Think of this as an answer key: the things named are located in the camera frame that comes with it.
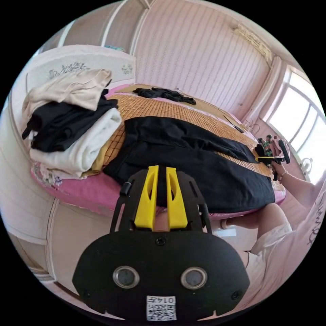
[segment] pink bed sheet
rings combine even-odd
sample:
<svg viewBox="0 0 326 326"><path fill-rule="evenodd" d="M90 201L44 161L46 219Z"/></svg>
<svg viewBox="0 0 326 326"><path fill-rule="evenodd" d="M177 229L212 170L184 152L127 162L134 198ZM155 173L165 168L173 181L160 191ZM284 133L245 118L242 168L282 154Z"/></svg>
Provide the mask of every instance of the pink bed sheet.
<svg viewBox="0 0 326 326"><path fill-rule="evenodd" d="M111 89L107 94L107 97L110 97L116 91L125 88L127 86L129 86L129 84L120 85L118 87ZM170 102L169 100L163 98L157 98L156 100ZM178 105L182 105L191 110L195 110L194 108L181 103L178 103ZM236 117L234 117L234 119L239 123L241 123ZM251 133L246 132L245 134L248 137L256 140ZM63 180L60 185L50 185L42 179L42 175L38 168L38 164L33 165L31 172L32 172L32 177L35 179L36 182L40 184L41 187L44 188L45 191L57 197L62 202L74 206L78 206L84 209L88 209L90 211L96 212L104 216L112 216L112 211L114 211L116 201L119 198L119 191L121 187L117 182L115 182L111 177L107 176L106 174L100 173L99 175L91 176L84 180L73 180L73 179ZM285 191L274 191L274 192L275 192L275 202L277 204L281 204L285 199L286 192ZM211 218L213 219L223 219L227 217L230 218L239 215L246 215L254 211L255 210L237 212L237 213L211 214Z"/></svg>

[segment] black fabric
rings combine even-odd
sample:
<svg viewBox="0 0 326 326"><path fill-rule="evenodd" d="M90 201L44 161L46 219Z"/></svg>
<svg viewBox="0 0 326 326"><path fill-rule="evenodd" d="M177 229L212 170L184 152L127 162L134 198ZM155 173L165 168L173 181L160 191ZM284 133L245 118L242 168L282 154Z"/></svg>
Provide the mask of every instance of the black fabric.
<svg viewBox="0 0 326 326"><path fill-rule="evenodd" d="M165 167L195 179L210 213L242 212L275 202L270 178L214 152L257 163L249 148L239 142L165 117L132 118L125 121L125 130L122 148L104 173L122 185L134 173L159 165L158 206L166 207Z"/></svg>
<svg viewBox="0 0 326 326"><path fill-rule="evenodd" d="M265 150L260 144L257 144L255 151L257 152L258 156L265 156Z"/></svg>
<svg viewBox="0 0 326 326"><path fill-rule="evenodd" d="M22 138L37 131L31 147L42 152L65 151L77 141L108 110L118 107L116 99L107 100L102 92L97 110L91 111L65 102L50 102L37 108L22 134Z"/></svg>
<svg viewBox="0 0 326 326"><path fill-rule="evenodd" d="M172 91L170 89L165 88L136 88L134 93L137 93L139 96L146 97L146 98L156 98L162 97L166 99L170 99L175 102L186 102L189 104L196 105L196 101L191 97L186 97L180 94L177 91Z"/></svg>

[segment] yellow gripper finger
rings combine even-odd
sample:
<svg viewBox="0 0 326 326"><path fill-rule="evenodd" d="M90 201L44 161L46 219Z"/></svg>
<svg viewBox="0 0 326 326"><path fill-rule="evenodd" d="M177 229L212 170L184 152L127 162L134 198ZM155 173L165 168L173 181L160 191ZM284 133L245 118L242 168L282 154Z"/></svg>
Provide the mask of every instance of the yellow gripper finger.
<svg viewBox="0 0 326 326"><path fill-rule="evenodd" d="M256 160L257 162L259 162L260 159L269 159L269 160L273 160L273 159L275 159L275 157L274 157L274 156L259 156L259 157L256 157L256 158L255 158L255 160Z"/></svg>
<svg viewBox="0 0 326 326"><path fill-rule="evenodd" d="M153 231L156 214L158 176L159 166L150 166L134 221L137 228L151 229Z"/></svg>
<svg viewBox="0 0 326 326"><path fill-rule="evenodd" d="M188 220L175 168L166 168L167 215L170 229L184 229Z"/></svg>

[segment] person's leg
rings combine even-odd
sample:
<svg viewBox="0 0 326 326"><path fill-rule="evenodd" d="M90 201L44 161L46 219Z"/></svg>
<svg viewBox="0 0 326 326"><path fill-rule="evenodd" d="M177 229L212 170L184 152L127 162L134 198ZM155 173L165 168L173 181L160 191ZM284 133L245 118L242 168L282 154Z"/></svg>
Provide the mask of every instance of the person's leg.
<svg viewBox="0 0 326 326"><path fill-rule="evenodd" d="M229 218L226 225L237 225L246 229L258 229L257 239L273 228L288 224L283 210L277 204L272 203L264 208L244 216Z"/></svg>
<svg viewBox="0 0 326 326"><path fill-rule="evenodd" d="M161 212L156 216L153 231L154 232L169 231L167 212Z"/></svg>

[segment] wardrobe door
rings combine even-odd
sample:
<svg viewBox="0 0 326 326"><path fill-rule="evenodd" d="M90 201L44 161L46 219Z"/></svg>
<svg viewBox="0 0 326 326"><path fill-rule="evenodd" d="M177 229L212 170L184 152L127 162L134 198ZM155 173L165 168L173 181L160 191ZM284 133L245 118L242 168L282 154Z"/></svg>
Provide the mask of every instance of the wardrobe door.
<svg viewBox="0 0 326 326"><path fill-rule="evenodd" d="M126 1L112 21L105 45L123 48L126 53L130 53L138 22L145 11L139 0Z"/></svg>
<svg viewBox="0 0 326 326"><path fill-rule="evenodd" d="M98 8L76 19L66 36L64 46L75 44L100 46L108 22L121 2Z"/></svg>
<svg viewBox="0 0 326 326"><path fill-rule="evenodd" d="M65 30L65 27L58 31L56 34L54 34L48 41L44 43L44 45L41 47L40 53L54 49L58 47L60 38Z"/></svg>
<svg viewBox="0 0 326 326"><path fill-rule="evenodd" d="M31 243L46 244L54 197L32 179L31 163L15 131L8 107L0 121L0 207L7 230Z"/></svg>
<svg viewBox="0 0 326 326"><path fill-rule="evenodd" d="M55 279L77 294L72 277L77 262L93 241L110 232L112 217L60 203L48 238Z"/></svg>

